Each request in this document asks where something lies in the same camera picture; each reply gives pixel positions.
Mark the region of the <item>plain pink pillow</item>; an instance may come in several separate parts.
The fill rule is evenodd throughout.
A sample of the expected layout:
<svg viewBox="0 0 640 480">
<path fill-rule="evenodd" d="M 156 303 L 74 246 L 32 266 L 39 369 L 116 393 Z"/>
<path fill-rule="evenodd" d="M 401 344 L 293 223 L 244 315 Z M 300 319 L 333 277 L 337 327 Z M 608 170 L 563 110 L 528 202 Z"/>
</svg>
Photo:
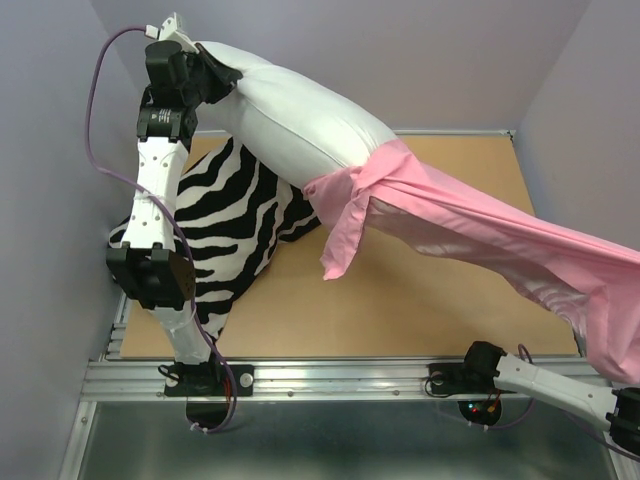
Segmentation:
<svg viewBox="0 0 640 480">
<path fill-rule="evenodd" d="M 303 191 L 329 231 L 321 257 L 326 279 L 347 272 L 373 228 L 420 254 L 496 273 L 567 322 L 600 374 L 638 382 L 636 250 L 515 208 L 420 161 L 400 140 L 360 153 L 315 154 Z"/>
</svg>

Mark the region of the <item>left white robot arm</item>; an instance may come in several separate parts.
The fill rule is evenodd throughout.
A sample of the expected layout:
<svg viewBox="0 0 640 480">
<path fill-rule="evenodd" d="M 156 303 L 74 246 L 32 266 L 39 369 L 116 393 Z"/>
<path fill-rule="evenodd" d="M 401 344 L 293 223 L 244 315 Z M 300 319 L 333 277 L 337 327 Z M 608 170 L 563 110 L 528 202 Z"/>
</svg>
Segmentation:
<svg viewBox="0 0 640 480">
<path fill-rule="evenodd" d="M 210 341 L 196 320 L 195 266 L 174 218 L 178 186 L 198 125 L 196 110 L 229 95 L 242 75 L 200 43 L 174 40 L 145 49 L 149 84 L 137 124 L 138 174 L 125 233 L 106 263 L 127 297 L 153 315 L 167 334 L 176 362 L 192 365 L 188 382 L 215 392 L 223 371 L 212 363 Z"/>
</svg>

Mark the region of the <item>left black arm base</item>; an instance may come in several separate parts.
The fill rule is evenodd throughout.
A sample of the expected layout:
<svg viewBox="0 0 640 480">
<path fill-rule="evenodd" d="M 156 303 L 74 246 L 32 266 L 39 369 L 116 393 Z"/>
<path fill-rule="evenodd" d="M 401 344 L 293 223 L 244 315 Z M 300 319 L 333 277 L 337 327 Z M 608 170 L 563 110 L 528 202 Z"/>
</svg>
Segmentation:
<svg viewBox="0 0 640 480">
<path fill-rule="evenodd" d="M 255 368 L 250 364 L 231 365 L 238 397 L 253 395 Z M 165 378 L 167 397 L 222 397 L 231 395 L 231 381 L 225 368 L 214 361 L 198 365 L 161 364 L 158 372 Z"/>
</svg>

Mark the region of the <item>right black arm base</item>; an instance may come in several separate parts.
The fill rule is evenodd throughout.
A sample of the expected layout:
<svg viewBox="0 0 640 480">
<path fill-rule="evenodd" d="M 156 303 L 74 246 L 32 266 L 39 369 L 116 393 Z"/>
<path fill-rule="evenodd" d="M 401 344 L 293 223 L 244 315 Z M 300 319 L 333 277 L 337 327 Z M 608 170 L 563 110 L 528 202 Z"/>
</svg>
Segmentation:
<svg viewBox="0 0 640 480">
<path fill-rule="evenodd" d="M 499 389 L 494 382 L 497 362 L 420 362 L 425 370 L 425 393 L 431 397 L 446 398 L 454 395 L 515 394 L 513 390 Z"/>
</svg>

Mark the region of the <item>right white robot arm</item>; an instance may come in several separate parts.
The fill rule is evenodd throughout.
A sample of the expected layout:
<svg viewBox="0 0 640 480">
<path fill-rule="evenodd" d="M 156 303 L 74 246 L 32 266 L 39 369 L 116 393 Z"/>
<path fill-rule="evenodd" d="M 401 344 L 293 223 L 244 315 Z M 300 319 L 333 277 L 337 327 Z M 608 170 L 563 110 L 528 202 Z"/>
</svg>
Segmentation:
<svg viewBox="0 0 640 480">
<path fill-rule="evenodd" d="M 545 370 L 485 341 L 474 342 L 460 366 L 472 390 L 491 385 L 560 408 L 607 433 L 614 444 L 639 454 L 639 389 L 597 386 Z"/>
</svg>

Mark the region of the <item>white pillow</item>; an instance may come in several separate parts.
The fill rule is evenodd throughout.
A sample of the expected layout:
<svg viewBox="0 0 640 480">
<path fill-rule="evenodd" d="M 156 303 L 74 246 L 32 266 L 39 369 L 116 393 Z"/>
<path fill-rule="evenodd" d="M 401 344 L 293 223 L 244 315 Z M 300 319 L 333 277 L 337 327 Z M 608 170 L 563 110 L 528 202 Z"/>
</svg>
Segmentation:
<svg viewBox="0 0 640 480">
<path fill-rule="evenodd" d="M 215 125 L 299 189 L 364 165 L 380 146 L 398 139 L 369 111 L 296 71 L 223 43 L 202 46 L 242 74 L 236 88 L 210 107 Z"/>
</svg>

